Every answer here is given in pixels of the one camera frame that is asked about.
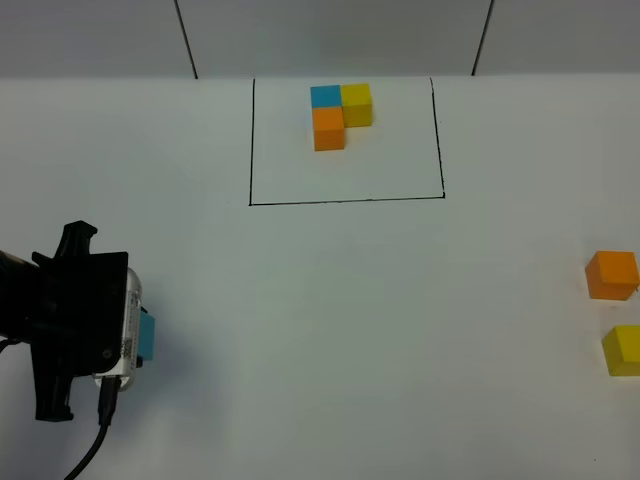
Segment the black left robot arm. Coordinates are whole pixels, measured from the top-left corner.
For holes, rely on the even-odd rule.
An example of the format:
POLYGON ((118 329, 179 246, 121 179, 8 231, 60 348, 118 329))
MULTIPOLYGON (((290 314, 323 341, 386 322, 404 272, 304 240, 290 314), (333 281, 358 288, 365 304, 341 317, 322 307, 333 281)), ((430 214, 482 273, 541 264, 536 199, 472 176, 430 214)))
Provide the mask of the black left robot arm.
POLYGON ((1 255, 1 335, 30 347, 40 421, 72 420, 73 380, 122 358, 129 256, 92 253, 96 232, 76 221, 64 226, 53 257, 1 255))

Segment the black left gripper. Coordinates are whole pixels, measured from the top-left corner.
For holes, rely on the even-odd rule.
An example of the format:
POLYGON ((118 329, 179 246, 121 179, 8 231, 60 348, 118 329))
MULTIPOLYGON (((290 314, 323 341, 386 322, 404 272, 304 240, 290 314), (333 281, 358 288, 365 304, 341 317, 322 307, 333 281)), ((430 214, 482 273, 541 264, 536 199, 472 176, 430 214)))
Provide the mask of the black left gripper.
POLYGON ((55 258, 32 254, 39 283, 27 328, 39 421, 71 421, 73 378, 105 373, 121 358, 129 256, 90 254, 97 233, 83 220, 68 223, 55 258))

